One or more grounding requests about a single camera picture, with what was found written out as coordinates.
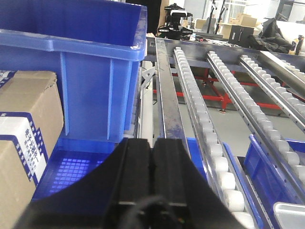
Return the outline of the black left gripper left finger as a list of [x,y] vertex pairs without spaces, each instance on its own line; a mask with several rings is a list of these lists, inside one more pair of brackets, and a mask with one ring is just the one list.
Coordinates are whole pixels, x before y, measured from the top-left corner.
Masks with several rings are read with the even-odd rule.
[[150,146],[124,139],[93,171],[49,197],[31,202],[17,229],[146,229],[142,210],[149,195]]

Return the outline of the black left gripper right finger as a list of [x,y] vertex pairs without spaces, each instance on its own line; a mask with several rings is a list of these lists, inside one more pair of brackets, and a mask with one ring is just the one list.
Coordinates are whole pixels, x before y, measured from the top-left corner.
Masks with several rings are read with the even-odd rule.
[[159,138],[153,147],[154,191],[173,210],[179,229],[242,229],[198,171],[180,139]]

